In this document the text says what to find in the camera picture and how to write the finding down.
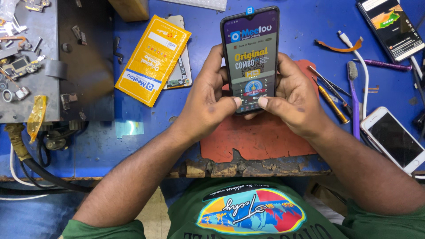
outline white iphone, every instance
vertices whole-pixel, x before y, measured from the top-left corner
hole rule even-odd
[[[377,108],[361,122],[360,128],[406,173],[411,174],[425,161],[425,149],[387,108]]]

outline forearm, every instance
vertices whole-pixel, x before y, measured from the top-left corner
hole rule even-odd
[[[177,128],[162,132],[109,172],[73,219],[102,228],[134,220],[191,144]]]
[[[307,140],[364,210],[395,215],[425,205],[421,185],[336,125]]]

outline person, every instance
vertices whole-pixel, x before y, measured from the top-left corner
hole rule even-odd
[[[214,46],[178,119],[106,175],[69,221],[65,239],[144,238],[134,219],[167,172],[241,105],[238,97],[222,97],[228,82],[222,58],[222,45]],[[329,222],[276,177],[199,179],[172,202],[168,238],[425,238],[422,186],[334,124],[309,79],[283,53],[278,72],[276,97],[258,104],[306,139],[349,191],[343,224]]]

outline purple screwdriver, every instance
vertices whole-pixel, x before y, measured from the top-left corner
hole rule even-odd
[[[412,69],[411,65],[397,65],[393,63],[386,63],[378,60],[365,60],[366,65],[374,65],[379,67],[391,68],[399,71],[410,71]]]

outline blue workbench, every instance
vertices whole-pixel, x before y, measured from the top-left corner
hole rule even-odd
[[[192,32],[191,39],[188,42],[188,51],[194,79],[198,75],[211,46],[221,43],[219,28],[221,19],[245,12],[247,6],[259,9],[271,5],[277,5],[281,13],[279,51],[288,54],[293,60],[310,60],[316,64],[320,73],[346,91],[349,90],[346,63],[354,58],[353,55],[351,53],[341,54],[327,51],[315,45],[314,39],[324,41],[331,46],[345,48],[346,45],[337,36],[338,30],[345,32],[352,42],[362,36],[364,42],[359,52],[363,58],[390,61],[356,8],[354,0],[228,0],[225,12],[150,0],[149,12],[151,16],[153,14],[160,17],[183,16],[186,30]],[[421,0],[402,0],[401,5],[415,25],[425,13],[425,5]],[[114,35],[121,37],[120,46],[122,48],[118,52],[124,54],[122,65],[118,64],[116,57],[114,58],[114,79],[116,81],[142,36],[148,21],[125,23],[117,14],[114,21]],[[425,24],[418,29],[418,32],[425,39]],[[416,58],[418,62],[422,61],[420,54],[417,54]],[[370,74],[369,87],[380,86],[379,93],[369,94],[368,112],[372,112],[376,107],[385,106],[414,137],[418,137],[418,132],[411,121],[424,107],[419,93],[413,87],[412,72],[403,73],[375,67],[368,67],[368,69]],[[361,66],[359,66],[359,78],[355,81],[355,84],[356,91],[362,92],[364,73]],[[181,112],[190,89],[181,88],[163,91],[152,108],[115,90],[115,116],[117,121],[143,122],[144,133],[117,139],[115,122],[90,122],[85,132],[73,138],[70,148],[52,152],[52,164],[47,169],[59,177],[104,176],[126,156],[170,126],[172,117],[178,116]],[[363,94],[358,93],[358,96],[359,100],[362,101]],[[409,103],[409,100],[413,97],[417,98],[416,104],[412,103],[414,100]],[[331,119],[339,124],[337,117],[323,98],[320,99],[320,102]],[[341,127],[347,131],[350,131],[351,128],[350,125]],[[9,170],[10,142],[3,129],[4,125],[0,125],[0,176],[11,177]],[[28,139],[26,133],[23,135],[25,139]],[[35,156],[34,147],[35,144],[31,145],[30,153]],[[207,160],[200,157],[200,148],[197,144],[184,153],[175,169],[181,169],[180,164],[182,162],[190,164],[190,162],[199,163],[202,161],[206,162]],[[275,161],[287,165],[302,165],[302,167],[299,167],[300,173],[323,174],[329,172],[328,165],[318,159],[317,155],[279,158]],[[425,170],[425,165],[422,165],[420,169]],[[19,167],[16,167],[16,170],[19,172],[18,176],[22,177],[23,174]]]

